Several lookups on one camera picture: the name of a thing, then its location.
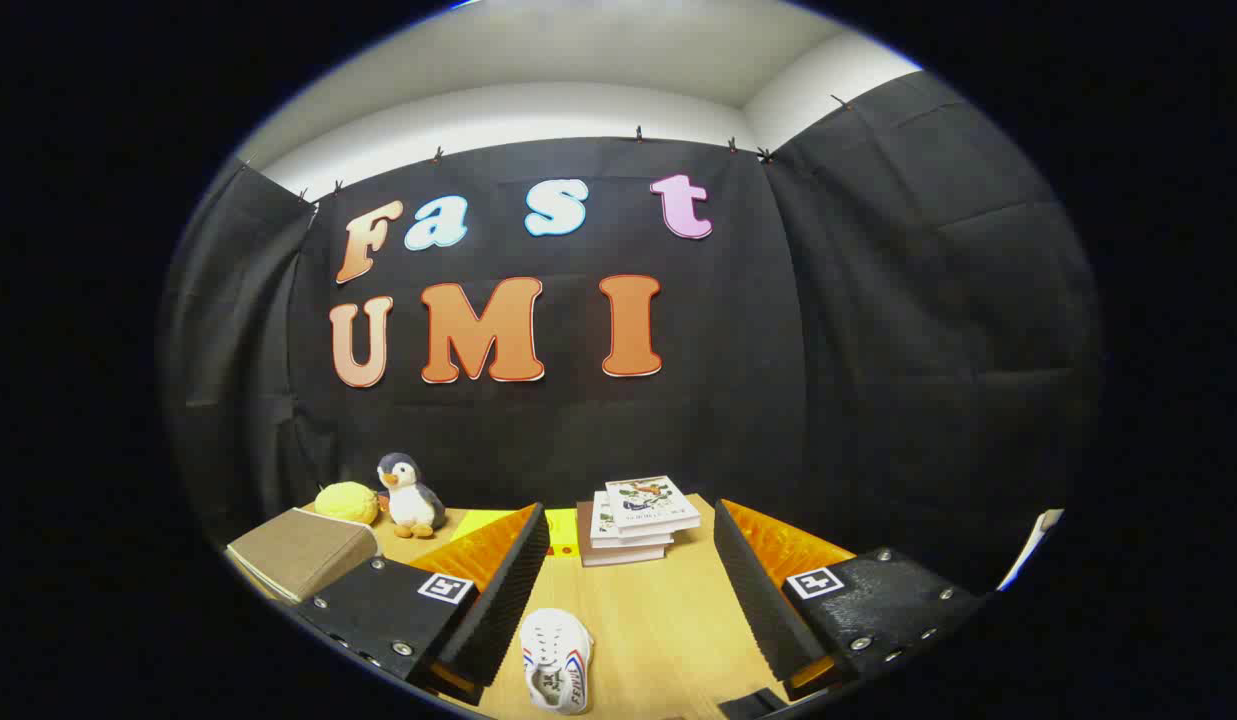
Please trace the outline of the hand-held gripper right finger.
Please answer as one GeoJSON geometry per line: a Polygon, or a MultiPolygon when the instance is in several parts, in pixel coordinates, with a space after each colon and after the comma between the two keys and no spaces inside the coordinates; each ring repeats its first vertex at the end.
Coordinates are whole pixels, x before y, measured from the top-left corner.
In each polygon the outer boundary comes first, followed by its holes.
{"type": "Polygon", "coordinates": [[[891,547],[852,553],[726,499],[714,510],[719,559],[792,701],[892,673],[987,600],[891,547]]]}

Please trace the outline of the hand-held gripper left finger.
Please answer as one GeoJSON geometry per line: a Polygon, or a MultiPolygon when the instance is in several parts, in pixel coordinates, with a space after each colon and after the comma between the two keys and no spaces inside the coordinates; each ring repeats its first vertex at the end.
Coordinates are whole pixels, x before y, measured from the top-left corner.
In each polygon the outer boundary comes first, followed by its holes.
{"type": "Polygon", "coordinates": [[[541,504],[409,562],[359,562],[294,615],[334,649],[418,692],[477,705],[550,547],[541,504]]]}

